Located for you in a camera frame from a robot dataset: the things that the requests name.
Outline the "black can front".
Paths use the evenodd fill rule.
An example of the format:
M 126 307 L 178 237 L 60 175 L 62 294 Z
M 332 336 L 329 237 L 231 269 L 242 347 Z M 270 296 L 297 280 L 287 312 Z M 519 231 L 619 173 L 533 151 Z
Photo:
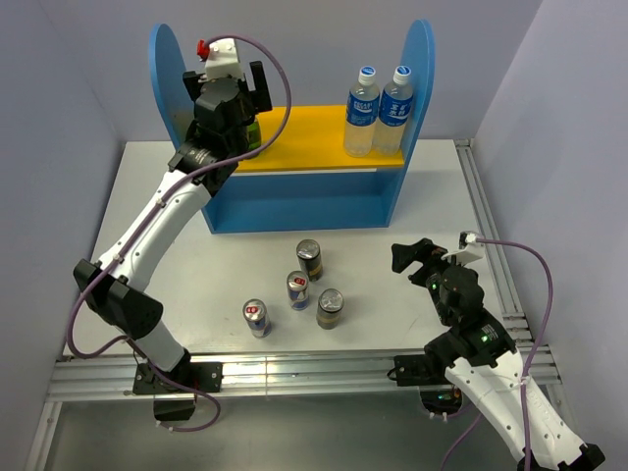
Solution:
M 317 324 L 324 330 L 334 329 L 340 322 L 344 298 L 335 288 L 325 289 L 318 298 Z

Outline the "black can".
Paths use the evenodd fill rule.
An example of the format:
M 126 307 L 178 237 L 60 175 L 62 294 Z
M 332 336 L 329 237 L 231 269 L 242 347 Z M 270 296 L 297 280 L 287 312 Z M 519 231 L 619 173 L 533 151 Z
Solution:
M 310 282 L 316 282 L 323 276 L 322 252 L 314 239 L 304 239 L 296 246 L 296 256 L 301 271 Z
M 340 322 L 344 298 L 335 288 L 325 289 L 318 298 L 317 324 L 324 330 L 334 329 Z

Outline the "Red Bull can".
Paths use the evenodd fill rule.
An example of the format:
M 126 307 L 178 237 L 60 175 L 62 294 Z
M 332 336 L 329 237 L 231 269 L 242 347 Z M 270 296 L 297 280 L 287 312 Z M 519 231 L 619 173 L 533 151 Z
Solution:
M 292 271 L 287 276 L 289 305 L 294 310 L 303 310 L 309 303 L 309 281 L 301 271 Z
M 271 333 L 272 325 L 266 304 L 258 298 L 247 300 L 242 307 L 242 316 L 251 334 L 256 338 L 264 338 Z

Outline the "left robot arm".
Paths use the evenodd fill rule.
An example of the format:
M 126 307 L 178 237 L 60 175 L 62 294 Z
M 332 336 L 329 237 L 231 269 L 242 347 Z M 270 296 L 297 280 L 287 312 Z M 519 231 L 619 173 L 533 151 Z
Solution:
M 183 74 L 193 119 L 152 199 L 97 261 L 80 260 L 74 278 L 89 309 L 116 328 L 154 365 L 156 381 L 179 392 L 191 379 L 190 354 L 162 320 L 161 302 L 146 294 L 152 275 L 189 220 L 216 196 L 239 156 L 260 143 L 251 130 L 272 108 L 263 65 L 243 78 Z

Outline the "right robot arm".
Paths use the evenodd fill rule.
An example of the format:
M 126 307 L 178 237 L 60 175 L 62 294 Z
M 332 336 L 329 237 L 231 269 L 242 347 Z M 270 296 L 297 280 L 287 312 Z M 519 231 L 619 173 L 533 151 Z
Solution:
M 574 433 L 529 373 L 532 354 L 484 305 L 485 293 L 470 263 L 484 255 L 485 239 L 462 233 L 448 251 L 428 238 L 392 245 L 392 270 L 411 264 L 409 276 L 425 288 L 446 330 L 420 354 L 398 355 L 388 373 L 400 387 L 450 383 L 460 389 L 507 445 L 520 470 L 595 470 L 605 461 L 598 445 Z

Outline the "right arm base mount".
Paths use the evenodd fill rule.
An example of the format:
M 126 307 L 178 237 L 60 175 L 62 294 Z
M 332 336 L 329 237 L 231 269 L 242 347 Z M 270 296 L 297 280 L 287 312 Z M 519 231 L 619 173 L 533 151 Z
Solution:
M 420 403 L 430 417 L 446 420 L 463 408 L 463 395 L 426 354 L 402 354 L 393 358 L 387 377 L 401 388 L 417 388 Z

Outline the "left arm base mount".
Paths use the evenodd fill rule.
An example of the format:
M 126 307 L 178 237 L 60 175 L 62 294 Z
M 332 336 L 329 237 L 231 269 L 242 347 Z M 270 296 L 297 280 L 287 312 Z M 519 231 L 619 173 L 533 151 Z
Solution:
M 218 393 L 223 379 L 223 364 L 220 362 L 192 362 L 188 372 L 177 383 L 203 393 Z M 159 399 L 159 396 L 174 396 L 184 393 L 160 379 L 147 363 L 139 363 L 131 392 L 133 395 L 153 396 L 153 414 L 157 420 L 166 422 L 184 422 L 192 417 L 196 408 L 197 395 L 192 399 Z

